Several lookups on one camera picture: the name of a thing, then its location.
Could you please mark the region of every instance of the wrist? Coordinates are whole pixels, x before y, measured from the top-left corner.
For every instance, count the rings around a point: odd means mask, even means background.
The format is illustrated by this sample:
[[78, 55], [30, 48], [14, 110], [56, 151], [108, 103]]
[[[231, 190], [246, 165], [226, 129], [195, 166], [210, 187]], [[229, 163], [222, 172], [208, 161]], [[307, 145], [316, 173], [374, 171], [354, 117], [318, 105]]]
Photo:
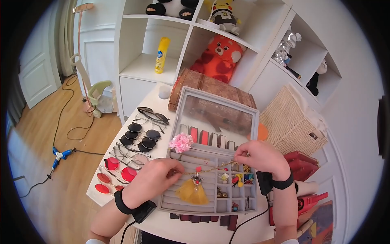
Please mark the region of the wrist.
[[290, 166], [285, 160], [284, 162], [281, 162], [278, 164], [278, 167], [271, 172], [272, 179], [276, 181], [286, 181], [291, 175]]
[[140, 196], [137, 196], [130, 186], [125, 187], [122, 191], [122, 201], [128, 208], [135, 209], [143, 204], [144, 202], [140, 202], [139, 197]]

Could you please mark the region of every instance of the pink flower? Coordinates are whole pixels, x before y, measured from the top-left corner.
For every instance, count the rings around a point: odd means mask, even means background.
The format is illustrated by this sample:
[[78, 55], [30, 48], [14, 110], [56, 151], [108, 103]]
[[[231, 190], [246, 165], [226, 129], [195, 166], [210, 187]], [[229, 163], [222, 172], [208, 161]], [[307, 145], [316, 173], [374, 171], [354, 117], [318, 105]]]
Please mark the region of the pink flower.
[[194, 143], [192, 136], [184, 133], [180, 133], [175, 136], [172, 141], [169, 142], [169, 146], [175, 149], [176, 153], [182, 153], [188, 151]]

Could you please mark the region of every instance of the hand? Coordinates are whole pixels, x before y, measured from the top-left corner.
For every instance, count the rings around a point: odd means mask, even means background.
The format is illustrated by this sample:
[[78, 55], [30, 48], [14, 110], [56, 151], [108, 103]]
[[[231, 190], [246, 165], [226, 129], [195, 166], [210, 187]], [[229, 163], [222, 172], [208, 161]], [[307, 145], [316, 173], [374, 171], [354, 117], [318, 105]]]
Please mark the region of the hand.
[[271, 172], [274, 180], [285, 181], [290, 177], [290, 167], [283, 155], [264, 141], [248, 141], [237, 148], [234, 160], [254, 167], [261, 172]]
[[124, 204], [128, 208], [137, 208], [160, 195], [181, 177], [179, 172], [184, 172], [184, 167], [176, 159], [154, 159], [148, 162], [123, 189]]

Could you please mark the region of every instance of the spray can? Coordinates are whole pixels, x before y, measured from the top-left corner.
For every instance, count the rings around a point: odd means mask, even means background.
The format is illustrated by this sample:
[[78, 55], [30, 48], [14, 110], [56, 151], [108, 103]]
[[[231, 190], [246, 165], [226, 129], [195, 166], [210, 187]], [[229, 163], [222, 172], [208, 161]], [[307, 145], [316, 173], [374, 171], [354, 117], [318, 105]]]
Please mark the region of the spray can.
[[167, 50], [170, 43], [170, 39], [167, 37], [161, 37], [160, 44], [158, 45], [156, 68], [154, 71], [157, 74], [161, 74], [164, 70], [165, 58], [167, 57]]

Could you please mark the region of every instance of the black wrist strap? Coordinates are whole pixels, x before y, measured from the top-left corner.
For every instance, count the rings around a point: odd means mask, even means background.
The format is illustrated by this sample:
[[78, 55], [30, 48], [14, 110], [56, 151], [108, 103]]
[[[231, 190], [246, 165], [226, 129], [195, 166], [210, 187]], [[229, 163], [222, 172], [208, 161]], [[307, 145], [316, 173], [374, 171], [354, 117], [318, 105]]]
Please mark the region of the black wrist strap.
[[119, 209], [119, 211], [121, 211], [124, 214], [133, 214], [133, 213], [135, 213], [136, 210], [137, 210], [136, 208], [131, 209], [131, 208], [128, 208], [124, 204], [124, 202], [122, 200], [122, 191], [123, 191], [123, 189], [114, 193], [115, 204], [117, 205], [117, 208]]
[[280, 189], [280, 190], [284, 190], [286, 189], [287, 187], [289, 187], [293, 181], [294, 181], [294, 177], [293, 177], [293, 171], [290, 169], [290, 177], [286, 180], [286, 181], [277, 181], [277, 180], [272, 180], [272, 186], [277, 188], [277, 189]]

